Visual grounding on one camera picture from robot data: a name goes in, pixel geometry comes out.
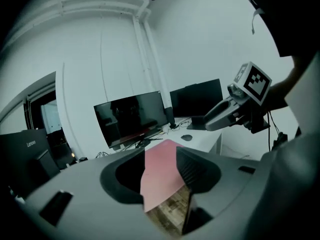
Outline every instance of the person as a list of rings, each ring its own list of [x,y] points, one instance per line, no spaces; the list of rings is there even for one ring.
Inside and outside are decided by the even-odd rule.
[[[306,71],[315,53],[316,51],[301,56],[292,56],[294,67],[285,80],[271,86],[262,105],[264,115],[270,111],[288,106],[285,97]]]

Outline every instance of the pink paper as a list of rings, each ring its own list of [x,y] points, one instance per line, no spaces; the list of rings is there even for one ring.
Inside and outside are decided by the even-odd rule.
[[[145,152],[140,188],[145,212],[163,203],[185,184],[177,169],[176,147],[183,146],[167,139]]]

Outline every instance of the computer monitor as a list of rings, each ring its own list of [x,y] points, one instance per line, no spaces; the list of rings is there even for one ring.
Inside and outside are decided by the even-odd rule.
[[[191,130],[205,130],[203,117],[223,100],[219,79],[171,91],[170,96],[174,117],[191,118]]]
[[[6,164],[4,181],[19,197],[26,198],[60,172],[51,156],[45,129],[0,135],[0,147]]]
[[[109,148],[143,138],[168,123],[159,91],[96,105],[94,111]]]

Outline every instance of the black cable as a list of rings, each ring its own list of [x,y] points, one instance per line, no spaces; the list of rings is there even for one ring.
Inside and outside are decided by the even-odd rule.
[[[127,146],[127,147],[125,147],[122,151],[126,151],[128,148],[130,148],[131,146],[135,145],[136,143],[137,143],[137,141],[136,141],[136,142],[134,142],[134,143],[132,143],[131,145],[129,145],[129,146]]]
[[[275,130],[276,130],[276,133],[279,135],[279,133],[280,133],[279,128],[276,126],[275,121],[274,121],[274,119],[272,118],[271,112],[269,112],[269,114],[270,114],[271,120],[272,120],[272,122],[273,122],[274,128],[275,128]]]
[[[127,147],[125,146],[125,147],[124,147],[123,149],[121,149],[120,151],[117,150],[116,153],[122,152],[122,151],[124,151],[126,148],[127,148]]]
[[[268,127],[268,146],[269,146],[269,152],[271,151],[270,149],[270,126]]]
[[[155,140],[161,140],[160,138],[163,136],[163,135],[165,135],[166,133],[164,132],[164,133],[161,133],[161,134],[157,134],[157,135],[160,135],[160,136],[158,136],[158,137],[156,137],[155,139],[152,139],[153,141],[155,141]]]
[[[153,138],[153,137],[155,137],[155,136],[162,136],[162,135],[165,135],[165,134],[167,134],[166,132],[164,132],[164,131],[162,131],[162,133],[158,133],[158,134],[156,134],[156,135],[153,135],[152,137],[148,137],[148,138],[146,138],[145,140],[147,140],[147,139],[150,139],[150,138]]]
[[[189,122],[188,121],[186,121],[186,122],[183,122],[183,123],[181,123],[181,125],[180,125],[180,127],[182,127],[182,128],[187,128],[189,126]]]
[[[136,145],[137,148],[139,148],[139,145],[142,143],[142,140],[139,141],[139,143]]]
[[[178,126],[179,126],[179,125],[181,125],[184,121],[189,120],[190,118],[191,118],[191,117],[189,117],[189,118],[187,118],[187,119],[185,119],[185,120],[181,121],[180,123],[178,123],[178,125],[176,126],[176,128],[178,128]]]
[[[171,130],[172,132],[177,132],[177,131],[179,131],[179,130],[180,130],[180,126],[178,126],[178,127],[174,128],[174,129],[169,129],[169,130]]]
[[[102,152],[99,152],[99,153],[96,155],[95,158],[99,158],[99,157],[101,157],[101,156],[105,157],[105,154],[106,154],[107,156],[109,156],[109,154],[108,154],[107,152],[102,151]]]

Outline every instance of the white desk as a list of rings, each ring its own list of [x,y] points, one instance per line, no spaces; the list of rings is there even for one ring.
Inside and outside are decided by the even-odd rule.
[[[178,125],[180,122],[182,122],[184,119],[179,120],[176,122]],[[188,124],[184,123],[182,126],[180,126],[180,129],[174,129],[171,130],[169,127],[169,124],[165,125],[162,130],[165,132],[162,136],[156,135],[151,137],[152,139],[160,138],[160,140],[152,140],[149,145],[145,147],[145,150],[151,149],[155,145],[163,142],[164,140],[171,140],[174,141],[184,147],[203,151],[203,152],[209,152],[213,146],[216,144],[217,141],[219,141],[217,145],[217,153],[221,154],[221,144],[222,144],[222,130],[216,130],[216,131],[207,131],[207,130],[189,130],[187,129]],[[192,140],[185,141],[181,137],[183,135],[191,135]]]

